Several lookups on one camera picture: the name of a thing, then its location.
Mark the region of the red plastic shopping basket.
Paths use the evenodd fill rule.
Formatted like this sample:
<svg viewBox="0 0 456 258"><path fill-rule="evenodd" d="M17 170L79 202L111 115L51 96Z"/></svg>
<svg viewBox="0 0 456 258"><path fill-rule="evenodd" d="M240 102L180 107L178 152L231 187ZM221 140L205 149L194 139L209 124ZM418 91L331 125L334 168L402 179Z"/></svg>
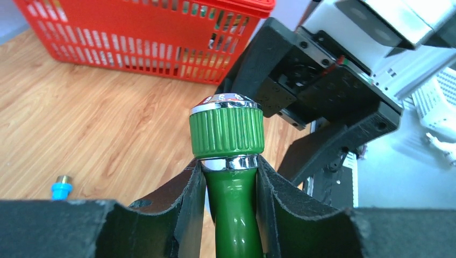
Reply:
<svg viewBox="0 0 456 258"><path fill-rule="evenodd" d="M218 84L275 1L16 1L56 60Z"/></svg>

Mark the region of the blue faucet with white elbow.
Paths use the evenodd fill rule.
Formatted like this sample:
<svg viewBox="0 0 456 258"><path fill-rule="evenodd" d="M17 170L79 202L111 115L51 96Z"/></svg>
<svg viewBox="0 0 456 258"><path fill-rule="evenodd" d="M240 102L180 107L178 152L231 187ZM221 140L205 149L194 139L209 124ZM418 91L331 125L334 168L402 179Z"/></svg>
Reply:
<svg viewBox="0 0 456 258"><path fill-rule="evenodd" d="M60 175L51 186L52 200L66 200L73 190L73 178L68 175Z"/></svg>

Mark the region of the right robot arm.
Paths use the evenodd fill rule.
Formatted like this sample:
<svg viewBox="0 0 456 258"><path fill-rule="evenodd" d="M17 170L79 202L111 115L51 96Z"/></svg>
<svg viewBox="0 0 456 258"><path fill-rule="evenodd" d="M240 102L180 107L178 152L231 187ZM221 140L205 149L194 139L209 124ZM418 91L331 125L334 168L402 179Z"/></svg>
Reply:
<svg viewBox="0 0 456 258"><path fill-rule="evenodd" d="M269 18L217 91L259 103L315 131L293 142L278 169L293 184L310 178L333 185L349 153L398 129L402 99L441 71L453 50L441 42L415 51L395 47L378 68L328 32L303 26L295 32Z"/></svg>

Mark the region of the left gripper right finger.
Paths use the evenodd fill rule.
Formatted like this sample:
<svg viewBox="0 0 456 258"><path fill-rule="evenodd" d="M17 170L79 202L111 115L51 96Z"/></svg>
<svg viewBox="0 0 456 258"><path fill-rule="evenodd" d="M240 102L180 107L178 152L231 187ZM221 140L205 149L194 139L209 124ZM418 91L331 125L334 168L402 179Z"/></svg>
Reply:
<svg viewBox="0 0 456 258"><path fill-rule="evenodd" d="M267 257L455 257L455 211L335 209L259 157L257 218Z"/></svg>

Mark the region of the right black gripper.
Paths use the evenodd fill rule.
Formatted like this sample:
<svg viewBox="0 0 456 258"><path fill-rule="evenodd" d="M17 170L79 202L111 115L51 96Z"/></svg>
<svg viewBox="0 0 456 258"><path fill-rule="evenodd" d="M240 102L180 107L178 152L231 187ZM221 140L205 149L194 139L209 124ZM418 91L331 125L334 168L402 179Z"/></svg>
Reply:
<svg viewBox="0 0 456 258"><path fill-rule="evenodd" d="M398 129L402 109L375 89L371 71L325 32L293 32L269 17L220 82L216 93L260 103L267 117L327 126L295 140L277 172L293 184L358 147Z"/></svg>

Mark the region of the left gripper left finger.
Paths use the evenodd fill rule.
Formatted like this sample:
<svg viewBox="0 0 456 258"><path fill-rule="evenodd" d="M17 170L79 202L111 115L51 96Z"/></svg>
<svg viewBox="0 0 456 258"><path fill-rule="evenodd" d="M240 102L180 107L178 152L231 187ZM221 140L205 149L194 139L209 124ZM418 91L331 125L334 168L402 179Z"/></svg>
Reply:
<svg viewBox="0 0 456 258"><path fill-rule="evenodd" d="M205 186L192 160L129 206L110 199L2 200L1 257L199 257Z"/></svg>

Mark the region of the green plastic faucet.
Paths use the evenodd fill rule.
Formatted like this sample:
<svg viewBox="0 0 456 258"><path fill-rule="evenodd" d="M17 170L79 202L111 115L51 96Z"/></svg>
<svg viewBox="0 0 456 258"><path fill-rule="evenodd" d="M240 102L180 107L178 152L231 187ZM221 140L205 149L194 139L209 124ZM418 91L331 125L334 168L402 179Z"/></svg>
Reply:
<svg viewBox="0 0 456 258"><path fill-rule="evenodd" d="M191 146L201 165L217 257L263 257L256 177L265 148L263 113L235 93L207 97L190 111Z"/></svg>

